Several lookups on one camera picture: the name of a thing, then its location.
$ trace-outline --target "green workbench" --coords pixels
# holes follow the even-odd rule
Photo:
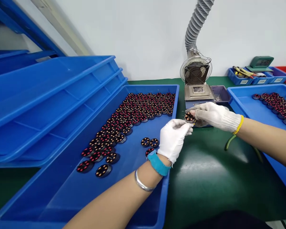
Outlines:
[[[210,77],[209,85],[233,87],[228,77]],[[179,84],[176,118],[183,118],[181,79],[129,81],[129,84]],[[286,187],[263,156],[239,138],[224,151],[231,133],[195,128],[185,138],[171,170],[164,228],[184,228],[225,210],[239,209],[261,220],[286,219]],[[0,208],[38,171],[38,168],[0,169]]]

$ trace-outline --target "green device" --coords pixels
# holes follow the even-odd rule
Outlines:
[[[272,70],[268,67],[273,60],[271,56],[256,56],[246,68],[251,72],[271,72]]]

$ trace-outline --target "yellow wristband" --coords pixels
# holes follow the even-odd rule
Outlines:
[[[237,132],[239,131],[239,129],[240,129],[241,126],[242,126],[242,123],[244,122],[244,116],[241,115],[241,117],[242,117],[241,122],[240,122],[240,124],[238,125],[238,128],[236,129],[236,131],[233,132],[233,134],[237,134]]]

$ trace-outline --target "silver bangle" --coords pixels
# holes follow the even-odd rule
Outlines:
[[[135,173],[134,173],[134,178],[135,178],[135,180],[136,180],[137,185],[138,185],[141,189],[143,189],[144,191],[153,191],[153,190],[156,188],[156,187],[154,187],[154,188],[149,188],[149,187],[145,186],[145,185],[139,180],[139,178],[138,178],[138,170],[135,171]]]

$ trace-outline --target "fan grille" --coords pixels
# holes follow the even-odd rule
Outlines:
[[[208,75],[209,67],[209,65],[186,66],[185,83],[191,85],[204,84]]]

